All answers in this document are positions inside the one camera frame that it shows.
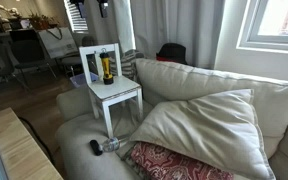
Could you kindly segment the beige sofa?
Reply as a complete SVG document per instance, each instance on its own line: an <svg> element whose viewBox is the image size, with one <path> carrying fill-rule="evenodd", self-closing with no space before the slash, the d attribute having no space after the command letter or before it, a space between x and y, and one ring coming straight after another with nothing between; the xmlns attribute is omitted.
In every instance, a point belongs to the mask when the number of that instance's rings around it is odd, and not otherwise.
<svg viewBox="0 0 288 180"><path fill-rule="evenodd" d="M168 100L188 100L228 90L252 89L265 153L277 180L288 180L288 81L206 70L140 58L144 112ZM142 177L119 156L97 157L89 142L107 138L105 122L93 115L86 85L57 96L64 123L56 132L68 180L136 180Z"/></svg>

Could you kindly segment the black remote control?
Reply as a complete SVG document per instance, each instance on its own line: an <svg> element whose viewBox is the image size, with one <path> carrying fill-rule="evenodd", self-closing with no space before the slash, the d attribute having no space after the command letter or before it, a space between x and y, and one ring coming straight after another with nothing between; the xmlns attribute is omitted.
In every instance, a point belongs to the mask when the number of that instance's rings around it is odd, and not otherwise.
<svg viewBox="0 0 288 180"><path fill-rule="evenodd" d="M100 145L96 140L91 140L90 145L96 156L100 156L103 154L103 151L100 149Z"/></svg>

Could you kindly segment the clear plastic water bottle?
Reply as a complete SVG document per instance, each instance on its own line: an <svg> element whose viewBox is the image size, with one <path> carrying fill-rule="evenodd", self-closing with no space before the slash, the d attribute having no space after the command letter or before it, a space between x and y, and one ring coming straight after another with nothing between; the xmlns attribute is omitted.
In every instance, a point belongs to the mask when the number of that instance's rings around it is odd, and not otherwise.
<svg viewBox="0 0 288 180"><path fill-rule="evenodd" d="M102 152L113 152L120 148L121 143L125 142L129 139L130 135L125 134L121 136L116 136L112 138L108 138L102 144L99 145L99 149Z"/></svg>

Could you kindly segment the yellow black flashlight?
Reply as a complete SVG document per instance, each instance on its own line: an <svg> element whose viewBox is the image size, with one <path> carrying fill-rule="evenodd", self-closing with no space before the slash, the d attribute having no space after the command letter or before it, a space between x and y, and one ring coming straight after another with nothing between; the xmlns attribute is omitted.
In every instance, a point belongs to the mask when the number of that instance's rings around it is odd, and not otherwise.
<svg viewBox="0 0 288 180"><path fill-rule="evenodd" d="M114 82L113 75L110 72L110 61L109 61L109 54L106 52L106 49L103 48L102 52L100 53L100 58L102 62L102 68L103 68L103 81L105 85L110 85Z"/></svg>

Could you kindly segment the white tote bag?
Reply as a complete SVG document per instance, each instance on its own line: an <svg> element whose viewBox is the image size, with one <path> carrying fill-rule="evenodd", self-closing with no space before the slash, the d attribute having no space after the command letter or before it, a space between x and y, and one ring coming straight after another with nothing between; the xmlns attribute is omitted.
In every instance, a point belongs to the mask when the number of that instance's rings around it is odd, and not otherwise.
<svg viewBox="0 0 288 180"><path fill-rule="evenodd" d="M51 58L58 58L77 51L76 43L67 27L51 28L38 32Z"/></svg>

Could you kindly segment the red patterned cushion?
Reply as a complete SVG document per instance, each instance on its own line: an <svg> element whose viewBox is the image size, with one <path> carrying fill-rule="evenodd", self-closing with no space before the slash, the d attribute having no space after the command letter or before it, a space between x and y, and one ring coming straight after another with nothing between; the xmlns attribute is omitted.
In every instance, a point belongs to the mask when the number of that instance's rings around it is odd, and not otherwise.
<svg viewBox="0 0 288 180"><path fill-rule="evenodd" d="M232 173L150 143L136 143L130 157L151 180L233 180Z"/></svg>

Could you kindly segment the light wooden table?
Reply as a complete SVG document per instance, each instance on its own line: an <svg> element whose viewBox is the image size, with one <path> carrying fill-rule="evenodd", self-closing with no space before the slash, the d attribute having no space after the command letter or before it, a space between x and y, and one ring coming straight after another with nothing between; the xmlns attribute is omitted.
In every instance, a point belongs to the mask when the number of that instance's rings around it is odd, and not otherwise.
<svg viewBox="0 0 288 180"><path fill-rule="evenodd" d="M0 111L0 155L10 180L64 180L11 108Z"/></svg>

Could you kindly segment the black hat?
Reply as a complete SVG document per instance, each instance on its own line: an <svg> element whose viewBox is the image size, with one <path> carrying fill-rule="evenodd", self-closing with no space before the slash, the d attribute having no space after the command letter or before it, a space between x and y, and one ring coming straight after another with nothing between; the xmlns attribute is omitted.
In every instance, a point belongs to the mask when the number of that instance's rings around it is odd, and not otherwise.
<svg viewBox="0 0 288 180"><path fill-rule="evenodd" d="M177 62L186 65L186 48L177 43L166 43L156 54L159 61Z"/></svg>

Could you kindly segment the large beige pillow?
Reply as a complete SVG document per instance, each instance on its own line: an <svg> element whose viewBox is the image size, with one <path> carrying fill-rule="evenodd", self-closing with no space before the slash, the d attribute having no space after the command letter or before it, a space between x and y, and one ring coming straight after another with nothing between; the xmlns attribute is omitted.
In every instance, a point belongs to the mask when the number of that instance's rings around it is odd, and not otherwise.
<svg viewBox="0 0 288 180"><path fill-rule="evenodd" d="M250 180L276 180L252 89L157 104L131 135Z"/></svg>

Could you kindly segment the translucent plastic storage bin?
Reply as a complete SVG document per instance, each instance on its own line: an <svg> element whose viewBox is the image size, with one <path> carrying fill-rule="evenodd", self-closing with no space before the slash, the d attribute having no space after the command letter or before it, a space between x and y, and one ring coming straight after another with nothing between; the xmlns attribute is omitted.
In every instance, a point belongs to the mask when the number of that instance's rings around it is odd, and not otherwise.
<svg viewBox="0 0 288 180"><path fill-rule="evenodd" d="M97 81L98 80L98 76L94 73L90 73L90 77L92 81ZM75 88L80 87L81 85L86 83L86 77L84 73L72 76L70 78L71 83L73 84L73 86Z"/></svg>

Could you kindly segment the small white wooden chair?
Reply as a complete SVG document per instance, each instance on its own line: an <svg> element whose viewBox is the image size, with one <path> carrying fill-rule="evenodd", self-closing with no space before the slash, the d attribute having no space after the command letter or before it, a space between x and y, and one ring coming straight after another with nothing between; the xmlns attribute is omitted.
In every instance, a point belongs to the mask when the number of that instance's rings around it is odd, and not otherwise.
<svg viewBox="0 0 288 180"><path fill-rule="evenodd" d="M106 52L113 52L115 54L115 62L117 68L117 75L113 76L114 82L110 85L105 85L103 81L103 68L100 58L102 49L105 48ZM143 103L142 103L142 88L141 86L126 78L122 75L121 63L120 63L120 51L119 45L105 44L97 46L80 47L79 53L82 61L84 74L86 77L86 84L89 88L89 94L91 99L91 105L93 108L95 118L99 115L103 116L105 121L108 137L113 137L113 127L111 123L110 109L111 105L121 103L128 99L135 98L138 110L138 119L143 119ZM88 55L94 55L96 62L99 63L98 76L99 80L93 82L90 77Z"/></svg>

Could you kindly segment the black office chair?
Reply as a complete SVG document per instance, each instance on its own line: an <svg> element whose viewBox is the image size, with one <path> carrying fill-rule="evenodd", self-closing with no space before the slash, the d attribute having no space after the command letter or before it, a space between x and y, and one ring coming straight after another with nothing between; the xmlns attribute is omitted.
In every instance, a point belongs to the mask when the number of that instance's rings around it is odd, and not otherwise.
<svg viewBox="0 0 288 180"><path fill-rule="evenodd" d="M10 31L12 43L11 52L18 63L15 68L21 72L25 84L28 84L23 70L46 65L54 78L57 78L49 62L46 60L43 48L40 44L37 33L33 29Z"/></svg>

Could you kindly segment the grey curtain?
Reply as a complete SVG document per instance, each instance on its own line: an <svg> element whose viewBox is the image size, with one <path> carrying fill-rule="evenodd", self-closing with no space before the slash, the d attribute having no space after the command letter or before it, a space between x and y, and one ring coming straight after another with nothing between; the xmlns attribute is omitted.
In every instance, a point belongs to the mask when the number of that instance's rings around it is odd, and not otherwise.
<svg viewBox="0 0 288 180"><path fill-rule="evenodd" d="M186 48L186 62L212 69L225 0L108 0L103 18L97 0L84 0L89 33L97 44L117 43L153 58L165 43Z"/></svg>

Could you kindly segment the white window frame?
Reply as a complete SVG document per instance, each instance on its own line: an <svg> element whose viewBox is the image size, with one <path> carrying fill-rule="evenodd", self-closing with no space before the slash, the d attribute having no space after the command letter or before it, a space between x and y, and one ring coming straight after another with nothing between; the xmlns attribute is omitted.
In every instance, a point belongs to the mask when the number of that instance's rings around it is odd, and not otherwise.
<svg viewBox="0 0 288 180"><path fill-rule="evenodd" d="M237 48L288 54L288 0L247 0Z"/></svg>

